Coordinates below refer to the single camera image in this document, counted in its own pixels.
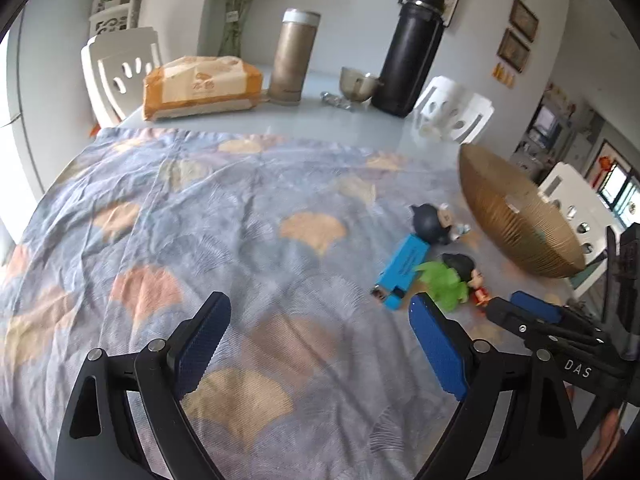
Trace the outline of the white chair far middle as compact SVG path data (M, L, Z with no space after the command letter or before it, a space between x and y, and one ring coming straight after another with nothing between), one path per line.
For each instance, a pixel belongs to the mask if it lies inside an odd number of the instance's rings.
M420 139L474 143L494 113L491 100L445 76L436 76L416 101L414 122Z

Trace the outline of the glass ashtray dish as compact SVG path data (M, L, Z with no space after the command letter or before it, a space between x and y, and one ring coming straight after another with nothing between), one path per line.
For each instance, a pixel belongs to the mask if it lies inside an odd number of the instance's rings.
M320 99L323 104L339 108L340 110L352 110L352 102L331 92L323 91L320 93Z

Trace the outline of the amber ribbed glass bowl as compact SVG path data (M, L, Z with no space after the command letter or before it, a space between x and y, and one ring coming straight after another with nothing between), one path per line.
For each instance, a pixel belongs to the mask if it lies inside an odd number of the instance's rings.
M482 146L465 143L458 171L476 223L520 269L542 278L571 278L585 269L575 232L518 168Z

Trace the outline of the orange tissue pack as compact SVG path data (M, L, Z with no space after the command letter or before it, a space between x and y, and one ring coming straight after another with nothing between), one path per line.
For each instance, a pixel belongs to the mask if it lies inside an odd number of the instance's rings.
M144 78L147 122L250 110L262 102L262 72L235 56L183 56Z

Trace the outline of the black tall thermos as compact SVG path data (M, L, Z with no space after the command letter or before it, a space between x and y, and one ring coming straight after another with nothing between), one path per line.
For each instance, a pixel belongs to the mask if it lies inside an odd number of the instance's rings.
M378 110L401 118L412 112L442 41L444 6L445 0L406 0L402 5L371 101Z

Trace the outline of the white chair left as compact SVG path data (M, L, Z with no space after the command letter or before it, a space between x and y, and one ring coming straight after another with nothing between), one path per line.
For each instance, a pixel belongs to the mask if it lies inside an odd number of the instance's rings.
M152 27L93 36L80 57L100 128L115 127L142 105L144 78L162 65L157 32Z

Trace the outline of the window with dark frame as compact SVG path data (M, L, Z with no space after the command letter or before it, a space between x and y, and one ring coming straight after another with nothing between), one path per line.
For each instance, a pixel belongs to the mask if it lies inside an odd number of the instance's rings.
M624 228L639 222L639 171L604 141L597 157L600 179L597 194Z

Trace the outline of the green frog toy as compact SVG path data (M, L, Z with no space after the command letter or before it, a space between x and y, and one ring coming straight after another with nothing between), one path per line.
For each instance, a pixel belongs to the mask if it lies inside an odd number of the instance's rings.
M414 268L428 296L442 312L453 311L469 300L469 287L454 268L440 261L427 261Z

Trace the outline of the lower small framed picture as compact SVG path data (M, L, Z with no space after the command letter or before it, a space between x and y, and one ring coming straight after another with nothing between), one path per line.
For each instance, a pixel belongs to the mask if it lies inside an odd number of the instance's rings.
M519 74L523 73L529 60L530 49L510 28L504 31L497 55Z

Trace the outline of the blue rectangular box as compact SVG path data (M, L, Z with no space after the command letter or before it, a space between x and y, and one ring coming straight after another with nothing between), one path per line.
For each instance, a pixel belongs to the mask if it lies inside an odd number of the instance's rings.
M408 235L378 277L371 289L371 295L387 309L398 310L416 279L418 266L424 263L429 249L430 244L416 234Z

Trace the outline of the patterned blue tablecloth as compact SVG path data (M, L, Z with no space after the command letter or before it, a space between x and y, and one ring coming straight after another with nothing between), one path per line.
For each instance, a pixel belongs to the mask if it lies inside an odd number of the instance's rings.
M456 401L371 288L413 206L470 221L458 152L102 132L1 269L1 415L46 477L87 353L141 350L212 292L228 332L183 409L229 479L410 479Z

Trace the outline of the black haired astronaut figure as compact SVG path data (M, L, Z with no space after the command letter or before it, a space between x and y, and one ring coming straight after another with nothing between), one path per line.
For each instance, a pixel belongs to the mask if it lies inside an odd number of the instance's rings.
M457 222L448 204L412 205L413 232L429 245L449 245L471 232L468 224Z

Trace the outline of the red clothed doll figure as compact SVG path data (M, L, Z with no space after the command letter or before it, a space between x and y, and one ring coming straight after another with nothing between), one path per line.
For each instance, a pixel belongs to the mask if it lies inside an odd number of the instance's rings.
M463 254L443 254L442 262L457 272L469 291L472 303L477 307L486 308L491 296L485 288L484 276L478 270L475 261Z

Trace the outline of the white chair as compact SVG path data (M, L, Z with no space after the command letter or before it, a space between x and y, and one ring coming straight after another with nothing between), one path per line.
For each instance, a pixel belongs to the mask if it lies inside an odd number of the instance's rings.
M100 128L115 127L142 105L144 78L162 65L157 32L152 27L93 36L80 57Z
M436 76L416 101L414 122L420 139L474 143L494 113L491 100L445 76Z
M568 280L578 299L606 270L606 229L620 236L623 226L582 175L565 162L552 168L539 185L538 195L562 214L584 252L585 270Z

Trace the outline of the steel small bowl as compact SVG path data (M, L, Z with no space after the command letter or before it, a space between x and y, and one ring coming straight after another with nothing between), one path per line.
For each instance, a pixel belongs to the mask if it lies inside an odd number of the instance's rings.
M363 73L350 67L341 69L341 94L350 102L363 103L370 100L380 85L381 81L371 73Z

